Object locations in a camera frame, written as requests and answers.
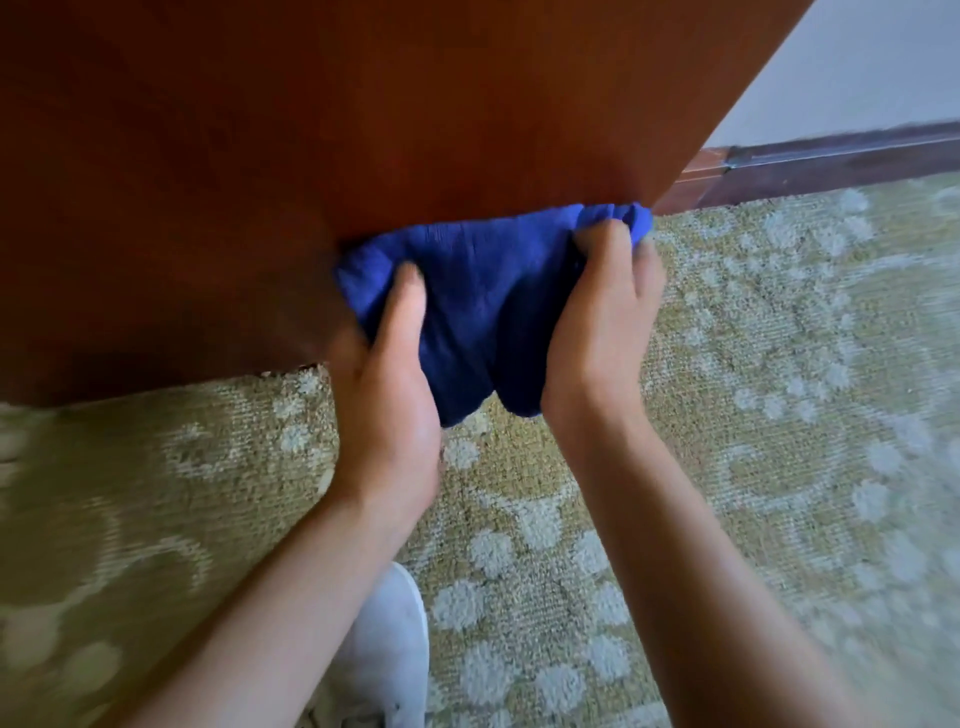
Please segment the green carpet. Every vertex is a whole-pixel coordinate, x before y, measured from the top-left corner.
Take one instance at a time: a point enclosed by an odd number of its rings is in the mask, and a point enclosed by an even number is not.
[[[654,237],[660,432],[891,725],[958,724],[960,175]],[[0,724],[94,719],[316,502],[336,451],[320,370],[0,412]],[[443,461],[401,553],[430,615],[432,724],[665,725],[543,422],[488,401]]]

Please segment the hand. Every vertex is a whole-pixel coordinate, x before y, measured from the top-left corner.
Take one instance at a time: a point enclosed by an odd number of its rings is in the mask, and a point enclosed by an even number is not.
[[[564,423],[642,414],[640,365],[666,284],[653,243],[632,253],[619,220],[579,230],[574,240],[587,265],[554,328],[541,399],[555,436]]]
[[[334,336],[327,362],[340,431],[331,493],[374,500],[411,530],[440,478],[440,416],[420,367],[425,311],[422,275],[404,263],[373,346],[351,320]]]

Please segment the left hand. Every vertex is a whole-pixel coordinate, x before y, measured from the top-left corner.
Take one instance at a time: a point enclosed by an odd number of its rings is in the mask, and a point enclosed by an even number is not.
[[[411,530],[440,482],[440,416],[420,367],[425,312],[422,274],[403,263],[372,347],[351,320],[327,362],[340,431],[331,494],[374,501]]]

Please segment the wooden baseboard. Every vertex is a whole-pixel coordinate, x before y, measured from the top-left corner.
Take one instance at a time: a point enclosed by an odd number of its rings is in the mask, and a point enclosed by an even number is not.
[[[673,214],[960,170],[960,121],[704,149],[654,205]]]

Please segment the forearm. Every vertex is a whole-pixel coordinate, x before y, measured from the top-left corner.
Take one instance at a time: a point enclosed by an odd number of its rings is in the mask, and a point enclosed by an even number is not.
[[[674,724],[864,724],[646,420],[588,431],[561,447]]]
[[[354,496],[359,489],[346,485],[335,479],[321,503],[160,669],[151,691],[111,724],[289,728],[296,722],[412,528],[410,519],[364,502]]]

